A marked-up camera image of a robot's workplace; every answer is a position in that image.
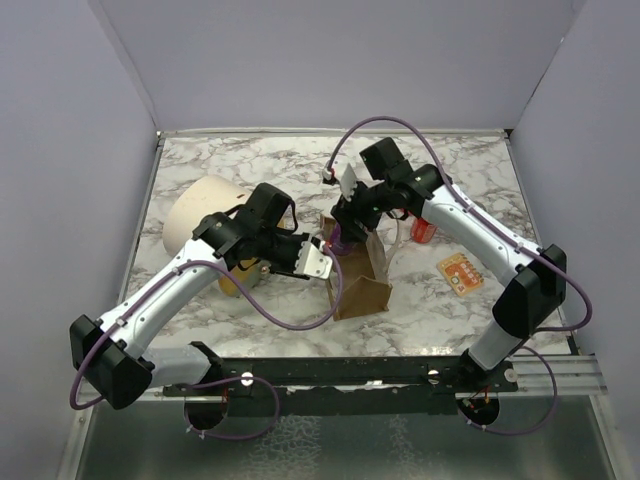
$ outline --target purple wire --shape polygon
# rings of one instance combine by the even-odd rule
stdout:
[[[342,292],[343,292],[344,288],[343,288],[343,279],[342,279],[342,269],[340,268],[340,263],[338,262],[338,259],[336,258],[336,255],[331,251],[331,249],[326,244],[325,244],[325,248],[324,248],[324,253],[326,253],[329,257],[331,257],[331,260],[333,260],[333,265],[336,268],[336,273],[338,274],[338,291],[336,293],[336,297],[334,299],[333,305],[331,306],[329,311],[327,313],[325,313],[321,318],[319,318],[315,322],[310,323],[308,325],[291,325],[289,323],[283,322],[282,320],[278,320],[273,315],[271,315],[269,312],[267,312],[258,303],[258,301],[255,298],[253,298],[251,293],[249,293],[249,290],[247,290],[247,287],[245,287],[240,282],[240,280],[238,280],[232,273],[230,273],[227,270],[219,267],[215,263],[207,262],[205,260],[192,260],[190,262],[187,262],[187,263],[181,265],[179,267],[179,269],[183,270],[183,269],[187,269],[187,268],[190,268],[190,267],[193,267],[193,266],[206,266],[206,267],[211,267],[214,270],[217,270],[218,272],[220,272],[223,275],[225,275],[229,280],[231,280],[231,282],[233,282],[233,284],[236,287],[238,287],[238,290],[240,291],[240,293],[242,293],[242,295],[244,295],[246,297],[248,302],[251,305],[253,305],[253,308],[255,308],[258,311],[258,313],[260,313],[260,315],[262,315],[264,318],[266,318],[271,323],[273,323],[273,324],[275,324],[275,325],[277,325],[279,327],[286,328],[287,330],[295,330],[295,331],[301,332],[301,331],[305,331],[305,330],[313,330],[314,328],[317,328],[320,325],[326,323],[327,320],[329,320],[331,318],[331,316],[336,312],[336,310],[338,308],[338,305],[340,304],[340,300],[342,299]]]
[[[333,260],[333,266],[335,267],[336,273],[338,274],[338,291],[336,293],[333,305],[331,305],[331,308],[329,309],[329,311],[325,315],[323,315],[320,319],[308,325],[291,325],[289,323],[285,323],[281,320],[278,320],[269,312],[267,312],[258,303],[258,301],[255,298],[253,298],[249,290],[240,282],[240,280],[236,278],[236,276],[233,273],[229,272],[227,269],[220,267],[219,265],[213,262],[208,262],[205,260],[192,260],[190,262],[183,263],[182,265],[177,267],[177,270],[180,273],[182,273],[184,270],[194,266],[210,267],[216,270],[217,272],[221,273],[225,277],[227,277],[229,280],[231,280],[231,282],[233,282],[233,284],[236,287],[238,287],[238,290],[240,291],[240,293],[242,293],[242,295],[246,297],[249,303],[253,305],[253,307],[258,311],[258,313],[260,313],[260,315],[265,317],[271,323],[279,327],[286,328],[287,330],[305,331],[305,330],[312,330],[326,323],[327,320],[329,320],[331,316],[336,312],[336,310],[338,309],[338,305],[342,300],[342,293],[344,291],[344,279],[342,277],[342,269],[340,268],[340,263],[338,262],[338,259],[336,258],[335,254],[331,251],[331,249],[328,247],[327,244],[325,244],[324,253],[326,253],[331,258],[331,260]],[[162,277],[155,284],[153,284],[143,295],[141,295],[140,298],[136,300],[127,310],[125,310],[125,312],[121,315],[120,318],[124,321],[124,320],[127,320],[129,317],[131,317],[131,315],[133,315],[133,313],[136,310],[138,310],[153,294],[155,294],[158,291],[158,289],[160,289],[165,283],[167,283],[174,276],[176,276],[176,273],[174,273],[173,271],[167,273],[164,277]],[[93,407],[94,405],[96,405],[97,403],[101,402],[104,399],[104,397],[99,396],[86,403],[79,404],[77,401],[78,390],[80,389],[80,382],[82,381],[82,377],[84,377],[84,374],[86,373],[87,368],[89,367],[89,364],[93,361],[93,358],[95,357],[96,353],[98,352],[100,347],[104,345],[107,339],[111,337],[111,335],[118,328],[120,328],[120,325],[118,323],[114,323],[113,325],[111,325],[111,327],[109,327],[107,331],[104,332],[102,336],[100,336],[100,338],[98,339],[98,341],[96,341],[93,347],[91,347],[87,355],[84,357],[84,360],[82,360],[82,363],[78,367],[78,371],[76,372],[76,376],[73,379],[73,383],[71,385],[71,392],[69,394],[69,405],[74,410],[85,410],[87,408]]]
[[[493,233],[495,233],[499,238],[501,238],[507,244],[509,244],[512,247],[517,248],[520,251],[524,252],[525,254],[529,255],[530,257],[532,257],[533,259],[535,259],[536,261],[540,262],[542,265],[547,267],[553,273],[555,273],[556,275],[559,275],[561,278],[566,280],[566,282],[569,283],[569,285],[571,285],[578,292],[578,294],[582,297],[582,300],[584,301],[584,304],[585,304],[585,307],[586,307],[586,310],[587,310],[586,313],[585,313],[584,319],[582,321],[576,323],[575,325],[569,325],[569,326],[566,326],[566,327],[542,327],[542,328],[538,328],[538,329],[536,329],[535,333],[537,333],[537,332],[570,332],[570,331],[579,330],[580,328],[585,327],[591,321],[591,317],[593,316],[593,305],[591,304],[591,299],[587,295],[587,292],[578,284],[578,282],[576,282],[566,272],[562,271],[560,268],[555,266],[553,263],[548,261],[546,258],[540,256],[537,252],[533,252],[533,251],[531,251],[531,250],[529,250],[528,248],[525,248],[525,247],[520,247],[518,242],[513,240],[508,235],[504,234],[502,231],[500,231],[500,229],[498,227],[493,225],[493,223],[491,223],[489,220],[487,220],[480,213],[476,212],[474,208],[470,208],[470,205],[465,201],[465,199],[462,198],[462,196],[460,196],[460,194],[458,194],[458,192],[456,192],[456,190],[453,188],[453,185],[449,181],[449,177],[447,177],[447,173],[445,172],[444,167],[442,166],[442,162],[438,158],[438,155],[436,154],[436,152],[433,149],[433,147],[431,146],[431,144],[427,141],[427,139],[424,137],[424,135],[422,135],[422,133],[420,133],[420,131],[416,127],[411,125],[409,122],[407,122],[405,120],[402,120],[401,118],[397,118],[397,117],[391,117],[391,116],[387,116],[387,115],[380,115],[380,116],[376,116],[376,117],[366,118],[366,119],[356,123],[353,127],[351,127],[349,130],[347,130],[347,132],[343,135],[343,137],[340,139],[340,141],[336,145],[336,148],[333,150],[333,153],[331,154],[331,157],[329,158],[329,161],[327,162],[327,165],[326,165],[327,170],[331,170],[331,168],[333,166],[333,162],[335,161],[336,157],[338,156],[338,152],[340,151],[340,148],[342,148],[342,146],[347,141],[347,139],[356,130],[358,130],[363,125],[366,125],[366,124],[371,123],[371,122],[377,122],[377,121],[387,121],[387,122],[398,123],[398,124],[408,128],[411,132],[413,132],[415,134],[415,136],[418,137],[420,142],[422,142],[422,144],[425,146],[425,148],[427,149],[427,151],[431,155],[431,158],[433,158],[433,161],[436,164],[436,167],[438,168],[438,172],[440,172],[440,176],[442,177],[442,180],[443,180],[445,186],[447,187],[449,192],[451,192],[451,195],[453,195],[453,197],[456,199],[456,201],[460,205],[462,205],[463,209],[469,211],[471,213],[471,215],[473,215],[480,223],[482,223],[485,227],[487,227],[489,230],[491,230]]]
[[[228,383],[238,382],[238,381],[242,381],[242,380],[247,380],[247,381],[255,380],[257,382],[262,383],[263,385],[266,385],[267,388],[271,391],[271,393],[273,395],[273,400],[275,402],[275,408],[274,408],[274,412],[273,412],[273,417],[271,417],[271,421],[269,422],[269,425],[267,425],[265,428],[263,428],[262,430],[260,430],[260,431],[258,431],[256,433],[249,433],[249,434],[246,434],[246,435],[227,435],[227,434],[224,434],[224,433],[215,433],[215,432],[213,432],[213,429],[211,429],[211,430],[198,430],[196,427],[191,425],[191,422],[189,421],[189,418],[187,416],[187,411],[186,411],[186,408],[185,408],[184,419],[187,422],[187,425],[189,425],[189,428],[191,430],[193,430],[194,432],[200,434],[200,435],[206,435],[206,436],[211,437],[211,438],[217,438],[218,440],[237,440],[237,441],[253,440],[254,438],[261,437],[262,435],[267,433],[269,430],[271,430],[276,425],[276,423],[278,422],[278,419],[280,418],[280,399],[278,398],[278,392],[276,391],[275,387],[273,385],[271,385],[269,382],[267,382],[264,378],[260,378],[260,377],[225,378],[223,380],[217,380],[215,382],[201,383],[201,384],[198,384],[198,385],[191,385],[191,388],[202,389],[202,388],[219,387],[220,385],[226,385]]]
[[[482,430],[483,432],[493,433],[494,435],[501,435],[503,437],[517,437],[520,435],[529,435],[530,433],[537,432],[542,427],[544,427],[547,423],[549,423],[549,420],[551,420],[553,415],[556,413],[556,410],[558,408],[558,382],[556,381],[556,376],[553,374],[551,365],[549,365],[549,362],[547,362],[545,358],[542,355],[540,355],[538,352],[536,352],[533,348],[530,348],[530,347],[520,347],[520,348],[522,348],[523,350],[528,350],[531,353],[533,353],[536,357],[538,357],[542,362],[542,364],[547,369],[547,371],[549,372],[549,378],[551,378],[551,385],[553,387],[553,399],[551,401],[551,407],[549,407],[549,410],[547,410],[547,413],[544,415],[544,417],[542,417],[542,420],[536,423],[533,427],[530,427],[524,430],[512,430],[512,431],[500,430],[497,428],[478,425],[477,423],[474,423],[471,420],[467,419],[467,424],[469,424],[473,428]]]

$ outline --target purple cable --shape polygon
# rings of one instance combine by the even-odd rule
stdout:
[[[313,323],[310,323],[308,325],[291,325],[291,324],[285,323],[285,322],[283,322],[281,320],[278,320],[273,315],[271,315],[269,312],[267,312],[257,302],[257,300],[255,298],[253,298],[251,293],[249,293],[249,290],[247,290],[247,288],[240,282],[240,280],[238,280],[235,277],[235,275],[233,273],[229,272],[225,268],[222,268],[222,267],[220,267],[219,265],[217,265],[217,264],[215,264],[213,262],[207,262],[205,260],[192,260],[190,262],[183,263],[182,265],[177,267],[177,269],[178,269],[178,271],[180,273],[182,273],[184,270],[186,270],[188,268],[191,268],[191,267],[194,267],[194,266],[203,266],[203,267],[213,268],[214,270],[216,270],[217,272],[221,273],[222,275],[227,277],[229,280],[231,280],[231,282],[233,282],[233,284],[236,287],[238,287],[238,290],[240,291],[240,293],[242,293],[242,295],[244,295],[246,297],[246,299],[249,301],[249,303],[251,305],[253,305],[253,307],[258,311],[258,313],[260,313],[263,317],[265,317],[271,323],[273,323],[273,324],[275,324],[275,325],[277,325],[279,327],[286,328],[287,330],[305,331],[305,330],[312,330],[312,329],[314,329],[316,327],[319,327],[320,325],[326,323],[327,320],[329,320],[331,318],[331,316],[336,312],[336,310],[338,308],[338,305],[340,304],[340,301],[342,300],[342,293],[344,291],[344,280],[343,280],[343,277],[342,277],[342,269],[340,268],[340,263],[338,262],[338,259],[336,258],[335,254],[327,246],[327,244],[325,244],[324,253],[326,253],[331,258],[331,260],[333,261],[333,266],[336,269],[336,273],[338,274],[338,291],[336,293],[333,305],[331,306],[329,311],[324,316],[322,316],[320,319],[318,319],[317,321],[315,321]],[[171,272],[167,273],[164,277],[162,277],[160,280],[158,280],[154,285],[152,285],[149,288],[149,290],[147,290],[143,295],[141,295],[140,298],[136,302],[134,302],[133,305],[131,305],[122,314],[122,316],[120,318],[123,321],[127,320],[153,294],[155,294],[160,287],[162,287],[165,283],[167,283],[175,275],[176,274],[173,271],[171,271]],[[101,402],[103,400],[103,397],[99,396],[99,397],[94,398],[93,400],[88,401],[87,403],[78,404],[78,401],[77,401],[78,390],[80,388],[80,382],[82,381],[82,377],[84,377],[84,374],[86,373],[87,368],[89,367],[89,364],[91,363],[91,361],[95,357],[96,353],[98,352],[100,347],[102,347],[102,345],[104,345],[104,343],[107,341],[107,339],[109,337],[111,337],[111,335],[118,328],[120,328],[120,325],[118,323],[114,323],[113,325],[111,325],[111,327],[109,327],[107,329],[107,331],[102,334],[102,336],[98,339],[98,341],[96,341],[96,343],[93,345],[93,347],[91,347],[91,349],[89,350],[87,355],[84,357],[84,360],[82,361],[82,363],[78,367],[78,371],[76,372],[76,376],[73,379],[73,384],[71,385],[71,392],[69,394],[69,405],[74,410],[84,410],[84,409],[87,409],[89,407],[93,407],[94,405],[96,405],[97,403],[99,403],[99,402]]]
[[[336,312],[336,310],[338,308],[338,305],[340,304],[340,300],[342,299],[342,292],[344,290],[344,288],[343,288],[344,286],[343,286],[342,269],[340,268],[340,263],[338,262],[338,259],[336,258],[336,255],[331,251],[331,249],[326,244],[325,244],[325,248],[324,248],[324,253],[326,253],[329,257],[331,257],[331,260],[333,260],[333,265],[334,265],[334,267],[336,269],[336,273],[338,274],[338,292],[336,293],[335,300],[333,302],[333,305],[329,309],[329,311],[327,313],[325,313],[324,316],[322,316],[321,318],[319,318],[315,322],[310,323],[308,325],[291,325],[289,323],[283,322],[282,320],[278,320],[273,315],[271,315],[269,312],[267,312],[258,303],[258,301],[251,296],[251,293],[249,293],[249,290],[247,290],[247,287],[245,287],[240,282],[240,280],[238,280],[232,273],[230,273],[227,270],[219,267],[215,263],[207,262],[205,260],[192,260],[191,262],[187,262],[187,263],[185,263],[183,265],[180,265],[179,269],[183,270],[183,269],[187,269],[187,268],[190,268],[190,267],[193,267],[193,266],[206,266],[206,267],[211,267],[214,270],[217,270],[218,272],[220,272],[224,276],[226,276],[229,280],[231,280],[231,282],[233,282],[233,284],[236,287],[238,287],[238,290],[240,291],[240,293],[242,293],[242,295],[244,295],[246,297],[246,299],[249,301],[249,303],[251,305],[253,305],[253,308],[255,308],[258,311],[258,313],[260,313],[260,315],[262,315],[264,318],[266,318],[271,323],[273,323],[273,324],[275,324],[275,325],[277,325],[279,327],[286,328],[287,330],[295,330],[295,331],[301,332],[301,331],[305,331],[305,330],[313,330],[314,328],[317,328],[320,325],[326,323],[327,320],[329,320],[331,318],[331,316]]]
[[[553,415],[555,414],[557,408],[558,408],[558,383],[556,382],[556,376],[553,374],[553,370],[551,369],[551,365],[549,365],[549,362],[547,362],[545,360],[545,358],[540,355],[538,352],[536,352],[533,348],[530,347],[520,347],[523,350],[528,350],[531,353],[533,353],[536,357],[538,357],[540,359],[540,361],[542,362],[542,364],[545,366],[545,368],[547,369],[547,371],[549,372],[549,377],[551,378],[551,385],[553,387],[553,399],[552,399],[552,403],[551,403],[551,407],[549,407],[549,410],[547,411],[547,413],[544,415],[544,417],[542,417],[542,420],[540,420],[538,423],[536,423],[533,427],[530,428],[526,428],[524,430],[513,430],[513,431],[509,431],[509,430],[500,430],[497,428],[491,428],[491,427],[487,427],[487,426],[483,426],[483,425],[478,425],[477,423],[472,422],[471,420],[467,419],[467,424],[472,426],[473,428],[476,428],[478,430],[482,430],[483,432],[487,432],[487,433],[493,433],[494,435],[501,435],[503,437],[517,437],[520,435],[529,435],[530,433],[533,432],[537,432],[538,430],[540,430],[542,427],[544,427],[547,423],[549,423],[549,420],[551,420],[551,418],[553,417]]]
[[[586,313],[585,313],[584,319],[582,321],[576,323],[575,325],[569,325],[567,327],[542,327],[542,328],[538,328],[538,329],[536,329],[535,333],[537,333],[537,332],[570,332],[570,331],[579,330],[580,328],[585,327],[591,321],[591,317],[593,316],[593,305],[591,304],[591,299],[587,295],[587,292],[578,284],[578,282],[576,282],[572,277],[567,275],[566,272],[562,271],[560,268],[555,266],[553,263],[548,261],[546,258],[540,256],[537,252],[533,252],[533,251],[531,251],[531,250],[529,250],[528,248],[525,248],[525,247],[520,247],[518,242],[516,242],[515,240],[513,240],[511,237],[509,237],[508,235],[504,234],[503,232],[501,232],[498,227],[493,225],[493,223],[491,223],[489,220],[487,220],[484,216],[482,216],[481,214],[476,212],[474,208],[469,208],[470,205],[453,188],[453,185],[449,181],[449,177],[447,177],[447,174],[446,174],[446,172],[444,170],[444,167],[442,166],[442,162],[440,162],[440,159],[438,158],[438,155],[436,154],[436,152],[433,149],[433,147],[431,146],[431,144],[427,141],[427,139],[424,137],[424,135],[422,135],[422,133],[420,133],[420,131],[416,127],[411,125],[409,122],[407,122],[405,120],[402,120],[400,118],[397,118],[397,117],[391,117],[391,116],[387,116],[387,115],[380,115],[380,116],[376,116],[376,117],[366,118],[366,119],[362,120],[361,122],[356,123],[353,127],[351,127],[349,130],[347,130],[347,132],[343,135],[343,137],[340,139],[340,141],[336,145],[336,148],[333,150],[333,153],[331,154],[331,157],[329,158],[329,161],[327,162],[327,165],[326,165],[327,170],[331,170],[331,168],[333,166],[333,162],[335,161],[336,157],[338,156],[338,152],[340,151],[340,148],[342,148],[342,146],[347,141],[347,139],[356,130],[358,130],[363,125],[366,125],[366,124],[371,123],[371,122],[377,122],[377,121],[388,121],[388,122],[398,123],[398,124],[408,128],[411,132],[413,132],[413,134],[415,134],[415,136],[418,137],[418,140],[420,140],[420,142],[422,142],[422,144],[425,146],[425,148],[427,149],[427,151],[431,155],[431,158],[433,158],[433,161],[436,164],[436,167],[438,168],[438,172],[440,172],[440,176],[442,177],[442,180],[443,180],[445,186],[447,187],[447,190],[449,190],[449,192],[451,192],[451,195],[453,195],[453,197],[456,199],[456,201],[460,205],[462,205],[463,209],[469,211],[469,213],[471,213],[471,215],[473,215],[480,223],[482,223],[485,227],[487,227],[489,230],[491,230],[493,233],[495,233],[499,238],[501,238],[507,244],[509,244],[512,247],[514,247],[516,249],[519,249],[520,251],[526,253],[527,255],[529,255],[530,257],[535,259],[536,261],[538,261],[541,264],[543,264],[545,267],[547,267],[553,273],[555,273],[556,275],[559,275],[561,278],[566,280],[566,282],[569,283],[569,285],[571,285],[578,292],[578,294],[582,297],[582,300],[584,301],[584,304],[585,304],[585,307],[586,307],[586,310],[587,310]]]
[[[278,398],[278,392],[276,391],[275,387],[271,385],[269,382],[267,382],[264,378],[260,378],[260,377],[225,378],[224,380],[217,380],[215,382],[191,385],[191,388],[201,389],[201,388],[219,387],[220,385],[226,385],[227,383],[233,383],[233,382],[238,382],[242,380],[245,380],[245,381],[255,380],[257,382],[262,383],[263,385],[266,385],[267,388],[271,391],[273,395],[273,400],[275,402],[275,408],[273,412],[273,417],[271,417],[271,421],[269,422],[269,425],[267,425],[265,428],[263,428],[262,430],[256,433],[249,433],[246,435],[226,435],[224,433],[215,433],[212,430],[198,430],[193,425],[191,425],[191,422],[189,422],[189,418],[187,417],[187,411],[185,408],[184,419],[187,422],[187,425],[189,425],[189,428],[200,435],[206,435],[211,438],[217,438],[218,440],[238,440],[238,441],[253,440],[254,438],[261,437],[262,435],[267,433],[269,430],[271,430],[276,425],[276,423],[278,422],[278,419],[280,418],[280,399]]]

